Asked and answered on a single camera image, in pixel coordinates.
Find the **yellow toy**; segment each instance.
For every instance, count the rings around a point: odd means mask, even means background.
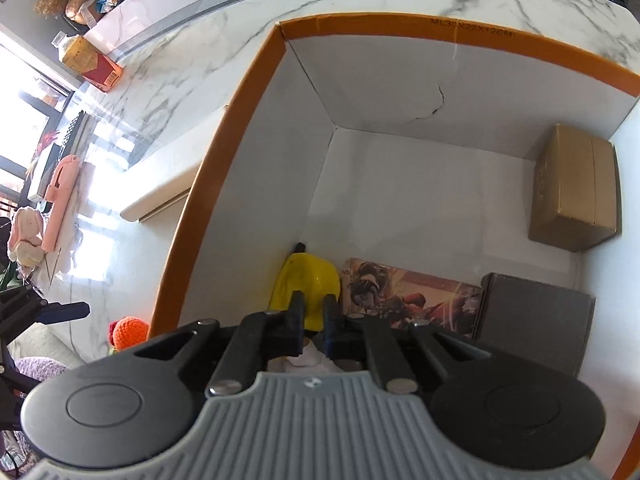
[[[340,276],[335,267],[318,256],[295,252],[291,254],[273,286],[269,308],[287,310],[294,290],[305,295],[305,329],[322,330],[322,298],[327,294],[340,296]]]

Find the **black round pad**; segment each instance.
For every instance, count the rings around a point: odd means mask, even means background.
[[[436,425],[478,458],[514,469],[552,469],[589,456],[604,409],[580,381],[505,356],[460,363],[431,398]]]
[[[27,396],[22,428],[40,454],[77,468],[117,468],[186,434],[196,406],[171,363],[118,357],[69,370]]]

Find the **plastic bottle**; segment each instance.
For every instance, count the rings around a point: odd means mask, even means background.
[[[112,61],[82,36],[67,36],[59,32],[51,42],[58,50],[60,61],[75,70],[103,92],[108,92],[122,75],[122,67]]]

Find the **pink plush toy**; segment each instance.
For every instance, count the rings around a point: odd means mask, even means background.
[[[46,254],[40,235],[44,231],[42,215],[33,207],[21,207],[15,212],[11,235],[7,242],[7,254],[12,262],[25,270],[33,269]]]
[[[44,200],[53,202],[47,221],[47,229],[42,235],[42,248],[45,251],[51,252],[56,248],[58,232],[60,232],[66,206],[69,203],[79,171],[80,159],[75,155],[67,155],[56,166],[56,171],[51,177],[51,184],[47,186],[44,193]]]

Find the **open box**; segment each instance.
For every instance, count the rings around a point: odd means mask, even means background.
[[[605,139],[640,76],[526,32],[408,14],[283,22],[194,181],[151,335],[268,306],[296,242],[479,285],[574,286],[583,254],[527,238],[535,159],[556,123]]]

